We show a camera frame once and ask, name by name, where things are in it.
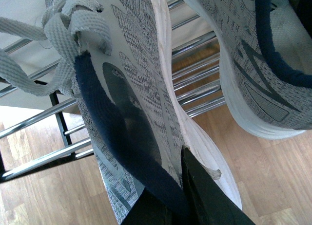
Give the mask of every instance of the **chrome bar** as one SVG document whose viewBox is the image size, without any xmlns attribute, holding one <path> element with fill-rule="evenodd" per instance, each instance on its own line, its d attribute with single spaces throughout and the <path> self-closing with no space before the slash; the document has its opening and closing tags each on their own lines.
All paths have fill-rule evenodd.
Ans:
<svg viewBox="0 0 312 225">
<path fill-rule="evenodd" d="M 68 130 L 68 131 L 65 131 L 65 132 L 64 132 L 64 135 L 65 135 L 65 136 L 68 136 L 68 135 L 70 135 L 70 134 L 73 134 L 74 132 L 77 132 L 77 131 L 79 131 L 79 130 L 81 130 L 81 129 L 84 129 L 85 127 L 86 127 L 85 124 L 81 124 L 81 125 L 79 125 L 79 126 L 73 128 L 73 129 L 70 129 L 70 130 Z"/>
<path fill-rule="evenodd" d="M 0 131 L 0 139 L 5 137 L 5 136 L 8 136 L 10 134 L 13 134 L 13 133 L 15 133 L 21 129 L 24 129 L 24 128 L 32 125 L 32 124 L 35 124 L 35 123 L 53 115 L 53 114 L 56 114 L 56 113 L 58 113 L 64 109 L 76 104 L 76 103 L 77 102 L 75 99 L 70 98 L 70 99 L 68 99 L 64 102 L 61 102 L 61 103 L 59 103 L 59 104 L 57 104 L 57 105 L 55 105 L 49 109 L 46 109 L 45 111 L 43 111 L 39 114 L 36 114 L 33 117 L 28 118 L 28 119 L 26 119 L 26 120 L 24 120 L 24 121 L 22 121 L 16 125 L 10 127 L 10 128 L 8 128 L 8 129 Z"/>
<path fill-rule="evenodd" d="M 32 40 L 23 38 L 5 47 L 3 50 L 9 55 L 13 53 L 14 51 L 17 51 L 18 49 L 22 48 L 23 46 L 26 46 L 30 42 L 32 42 Z"/>
<path fill-rule="evenodd" d="M 174 91 L 184 88 L 190 84 L 193 84 L 201 79 L 207 78 L 215 73 L 219 72 L 219 65 L 207 68 L 199 73 L 189 76 L 183 80 L 174 83 Z"/>
<path fill-rule="evenodd" d="M 216 53 L 215 55 L 209 56 L 208 58 L 205 58 L 197 63 L 187 66 L 186 68 L 183 68 L 175 73 L 172 73 L 172 80 L 176 80 L 189 73 L 202 69 L 208 66 L 209 64 L 215 63 L 219 60 L 220 60 L 220 53 Z"/>
<path fill-rule="evenodd" d="M 183 26 L 183 25 L 185 25 L 185 24 L 187 24 L 187 23 L 190 23 L 190 22 L 192 22 L 193 20 L 196 20 L 196 19 L 199 18 L 199 17 L 200 17 L 199 15 L 195 15 L 195 16 L 193 16 L 193 17 L 191 17 L 191 18 L 188 18 L 187 20 L 182 21 L 182 22 L 180 22 L 180 23 L 178 23 L 178 24 L 172 26 L 172 30 L 175 30 L 175 29 L 177 29 L 177 28 L 180 28 L 181 26 Z"/>
<path fill-rule="evenodd" d="M 221 90 L 220 80 L 215 80 L 177 97 L 181 106 L 195 102 Z"/>
<path fill-rule="evenodd" d="M 61 157 L 65 157 L 83 147 L 86 147 L 88 145 L 91 144 L 91 140 L 89 138 L 86 138 L 86 139 L 83 139 L 81 141 L 78 141 L 77 143 L 74 143 L 68 147 L 65 147 L 61 150 L 57 150 L 57 151 L 54 151 L 52 153 L 49 153 L 45 156 L 42 156 L 40 158 L 37 158 L 29 163 L 26 163 L 26 164 L 23 164 L 17 168 L 14 168 L 6 173 L 4 173 L 2 176 L 1 176 L 1 179 L 3 181 L 6 181 L 6 180 L 10 180 L 10 179 L 13 179 L 19 175 L 22 175 L 26 172 L 29 172 L 33 169 L 36 169 L 38 167 L 41 167 L 47 163 L 50 163 L 54 160 L 57 160 Z"/>
<path fill-rule="evenodd" d="M 214 100 L 211 100 L 209 102 L 206 102 L 204 104 L 201 104 L 197 107 L 193 107 L 186 112 L 186 114 L 190 117 L 190 118 L 193 118 L 197 115 L 200 115 L 200 114 L 203 114 L 205 112 L 208 112 L 208 111 L 211 111 L 212 109 L 214 108 L 217 108 L 217 107 L 220 107 L 222 105 L 226 104 L 225 103 L 225 100 L 224 100 L 224 97 L 221 96 L 221 97 L 218 97 Z"/>
<path fill-rule="evenodd" d="M 80 158 L 83 158 L 83 157 L 85 157 L 85 156 L 88 156 L 89 154 L 92 154 L 93 152 L 94 152 L 93 149 L 89 149 L 89 150 L 86 150 L 86 151 L 84 151 L 84 152 L 77 153 L 77 154 L 75 155 L 75 158 L 76 158 L 76 159 L 80 159 Z"/>
<path fill-rule="evenodd" d="M 55 61 L 55 62 L 53 62 L 53 63 L 51 63 L 51 64 L 49 64 L 49 65 L 47 65 L 47 66 L 45 66 L 44 68 L 42 68 L 40 70 L 30 74 L 28 76 L 29 79 L 37 80 L 37 79 L 43 77 L 44 75 L 46 75 L 49 72 L 51 72 L 52 70 L 54 70 L 58 66 L 59 62 L 60 62 L 60 59 Z M 7 95 L 7 94 L 9 94 L 9 93 L 11 93 L 11 92 L 13 92 L 15 90 L 17 90 L 17 88 L 14 87 L 13 85 L 10 85 L 10 86 L 0 90 L 0 97 L 3 97 L 3 96 L 5 96 L 5 95 Z"/>
<path fill-rule="evenodd" d="M 170 0 L 169 2 L 167 2 L 168 4 L 168 8 L 169 11 L 175 9 L 176 7 L 181 6 L 182 4 L 184 4 L 183 0 Z"/>
<path fill-rule="evenodd" d="M 206 33 L 172 50 L 172 60 L 217 40 L 214 31 Z"/>
</svg>

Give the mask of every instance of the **wooden floor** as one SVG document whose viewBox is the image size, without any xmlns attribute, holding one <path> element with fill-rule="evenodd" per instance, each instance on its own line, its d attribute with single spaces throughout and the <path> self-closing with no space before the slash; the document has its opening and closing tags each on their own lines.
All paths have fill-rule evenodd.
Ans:
<svg viewBox="0 0 312 225">
<path fill-rule="evenodd" d="M 175 70 L 206 54 L 185 60 Z M 0 107 L 0 130 L 38 112 Z M 66 120 L 69 128 L 82 123 L 76 114 L 67 114 Z M 226 105 L 194 120 L 220 148 L 237 182 L 243 210 L 257 225 L 312 224 L 311 131 L 287 140 L 260 139 L 242 130 Z M 72 139 L 86 136 L 82 130 Z M 7 169 L 62 146 L 54 117 L 0 139 Z M 117 224 L 93 156 L 3 183 L 0 195 L 0 224 L 4 225 Z"/>
</svg>

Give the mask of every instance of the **metal shoe rack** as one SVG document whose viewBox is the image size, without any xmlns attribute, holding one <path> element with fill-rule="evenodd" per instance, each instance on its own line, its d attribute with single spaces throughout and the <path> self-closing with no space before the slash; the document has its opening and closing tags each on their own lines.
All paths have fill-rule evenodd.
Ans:
<svg viewBox="0 0 312 225">
<path fill-rule="evenodd" d="M 177 8 L 180 5 L 183 5 L 184 1 L 183 0 L 172 0 L 170 2 L 168 2 L 168 7 L 169 10 L 173 10 L 175 8 Z M 183 22 L 180 22 L 179 24 L 174 25 L 172 28 L 177 29 L 195 19 L 199 18 L 198 15 L 195 15 Z M 180 58 L 193 54 L 196 51 L 198 51 L 198 49 L 203 48 L 205 46 L 207 46 L 209 43 L 217 41 L 215 33 L 214 32 L 209 32 L 206 33 L 196 39 L 193 39 L 192 41 L 189 41 L 175 49 L 172 50 L 172 60 L 176 61 L 179 60 Z M 20 49 L 21 47 L 27 45 L 28 43 L 30 43 L 31 40 L 28 39 L 21 39 L 17 42 L 15 42 L 14 44 L 6 47 L 4 50 L 6 53 L 10 54 L 18 49 Z M 178 72 L 175 72 L 172 74 L 172 78 L 173 78 L 173 85 L 174 85 L 174 90 L 180 90 L 188 85 L 191 85 L 197 81 L 200 81 L 204 78 L 207 78 L 215 73 L 217 73 L 219 71 L 219 66 L 213 66 L 213 67 L 209 67 L 209 65 L 211 65 L 214 62 L 218 62 L 219 61 L 219 54 L 216 54 L 214 56 L 208 57 L 204 60 L 201 60 L 200 62 L 197 62 L 193 65 L 190 65 L 188 67 L 185 67 L 181 70 L 179 70 Z M 46 67 L 40 69 L 39 71 L 29 75 L 29 78 L 32 79 L 33 81 L 35 81 L 36 83 L 40 83 L 40 84 L 45 84 L 44 82 L 38 80 L 41 77 L 43 77 L 44 75 L 50 73 L 51 71 L 53 71 L 57 65 L 59 63 L 59 60 L 55 61 L 54 63 L 47 65 Z M 9 95 L 10 93 L 14 92 L 15 90 L 17 90 L 17 88 L 15 88 L 14 86 L 8 86 L 6 88 L 4 88 L 3 90 L 0 91 L 0 98 L 5 96 L 5 95 Z M 180 103 L 181 106 L 193 103 L 199 99 L 202 99 L 206 96 L 209 96 L 211 94 L 214 94 L 218 91 L 221 90 L 221 86 L 220 86 L 220 81 L 216 80 L 213 82 L 210 82 L 208 84 L 205 84 L 203 86 L 200 86 L 196 89 L 193 89 L 185 94 L 179 95 L 177 96 L 177 100 Z M 64 148 L 57 150 L 55 152 L 52 152 L 50 154 L 47 154 L 45 156 L 42 156 L 38 159 L 35 159 L 31 162 L 28 162 L 24 165 L 21 165 L 19 167 L 16 167 L 14 169 L 11 170 L 6 170 L 4 167 L 4 163 L 2 160 L 2 156 L 1 156 L 1 147 L 0 147 L 0 183 L 30 174 L 30 173 L 34 173 L 37 171 L 41 171 L 44 169 L 48 169 L 51 167 L 55 167 L 55 166 L 59 166 L 68 162 L 72 162 L 72 161 L 76 161 L 78 159 L 90 156 L 93 154 L 93 149 L 89 149 L 87 151 L 83 151 L 83 152 L 76 152 L 88 145 L 91 145 L 91 140 L 90 138 L 86 138 L 83 140 L 80 140 L 76 143 L 72 143 L 70 135 L 85 128 L 85 125 L 79 125 L 73 129 L 68 130 L 67 126 L 66 126 L 66 122 L 65 119 L 63 117 L 62 111 L 77 105 L 77 102 L 70 98 L 64 102 L 59 103 L 58 100 L 58 94 L 59 92 L 54 92 L 53 94 L 50 95 L 50 100 L 52 102 L 52 107 L 33 116 L 30 117 L 10 128 L 7 128 L 5 130 L 0 131 L 0 139 L 4 138 L 8 135 L 11 135 L 17 131 L 20 131 L 30 125 L 33 125 L 49 116 L 55 115 L 57 118 L 57 122 L 58 122 L 58 126 L 59 126 L 59 130 L 61 132 L 62 138 L 63 138 L 63 142 L 64 142 Z M 188 110 L 186 110 L 186 113 L 190 116 L 190 117 L 195 117 L 199 114 L 202 114 L 204 112 L 210 111 L 216 107 L 219 107 L 221 105 L 225 104 L 225 100 L 224 97 L 217 97 L 213 100 L 210 100 L 208 102 L 204 102 L 200 105 L 197 105 L 195 107 L 192 107 Z"/>
</svg>

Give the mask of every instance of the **sneaker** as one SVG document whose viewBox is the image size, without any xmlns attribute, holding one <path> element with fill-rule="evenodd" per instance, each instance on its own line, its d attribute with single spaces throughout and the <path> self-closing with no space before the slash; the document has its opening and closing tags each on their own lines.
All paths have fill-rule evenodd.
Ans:
<svg viewBox="0 0 312 225">
<path fill-rule="evenodd" d="M 288 0 L 184 1 L 217 35 L 235 121 L 266 139 L 312 129 L 312 40 Z"/>
<path fill-rule="evenodd" d="M 221 170 L 215 182 L 242 207 L 221 152 L 176 100 L 165 0 L 53 0 L 42 20 L 44 31 L 0 21 L 10 31 L 22 26 L 25 38 L 47 37 L 61 55 L 58 79 L 48 87 L 25 78 L 3 51 L 0 73 L 6 73 L 0 76 L 37 95 L 54 86 L 77 99 L 119 224 L 146 190 L 180 218 L 187 217 L 183 145 L 206 168 Z M 12 71 L 20 74 L 12 76 Z"/>
</svg>

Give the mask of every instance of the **shoelace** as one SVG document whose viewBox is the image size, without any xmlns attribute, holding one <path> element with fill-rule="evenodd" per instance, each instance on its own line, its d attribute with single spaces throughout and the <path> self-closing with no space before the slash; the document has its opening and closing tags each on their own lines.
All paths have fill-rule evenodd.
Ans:
<svg viewBox="0 0 312 225">
<path fill-rule="evenodd" d="M 47 85 L 30 80 L 23 69 L 0 49 L 0 77 L 13 86 L 36 96 L 46 96 L 57 89 L 73 97 L 72 78 L 75 74 L 75 57 L 79 54 L 80 31 L 100 35 L 99 48 L 106 54 L 112 50 L 109 27 L 98 14 L 102 6 L 96 0 L 54 0 L 43 15 L 42 26 L 37 27 L 0 17 L 0 32 L 34 41 L 48 39 L 61 56 L 55 74 Z"/>
</svg>

